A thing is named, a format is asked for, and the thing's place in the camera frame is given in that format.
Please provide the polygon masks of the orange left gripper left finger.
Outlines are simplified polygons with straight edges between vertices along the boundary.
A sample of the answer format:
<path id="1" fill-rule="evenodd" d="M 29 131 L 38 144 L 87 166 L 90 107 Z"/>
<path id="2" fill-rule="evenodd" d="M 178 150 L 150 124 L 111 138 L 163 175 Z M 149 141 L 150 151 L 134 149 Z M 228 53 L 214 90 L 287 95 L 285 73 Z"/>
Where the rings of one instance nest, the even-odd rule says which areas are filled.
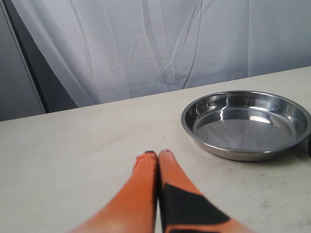
<path id="1" fill-rule="evenodd" d="M 72 233 L 153 233 L 156 222 L 158 158 L 147 151 L 136 158 L 122 189 Z"/>

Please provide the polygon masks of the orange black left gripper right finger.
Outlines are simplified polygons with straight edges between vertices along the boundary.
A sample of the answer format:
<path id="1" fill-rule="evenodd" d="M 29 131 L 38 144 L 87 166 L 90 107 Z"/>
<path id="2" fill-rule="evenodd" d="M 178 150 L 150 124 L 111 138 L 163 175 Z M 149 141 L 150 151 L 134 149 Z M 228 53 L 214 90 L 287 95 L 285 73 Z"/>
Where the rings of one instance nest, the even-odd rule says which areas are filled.
<path id="1" fill-rule="evenodd" d="M 213 205 L 191 182 L 170 150 L 158 155 L 164 233 L 252 233 Z"/>

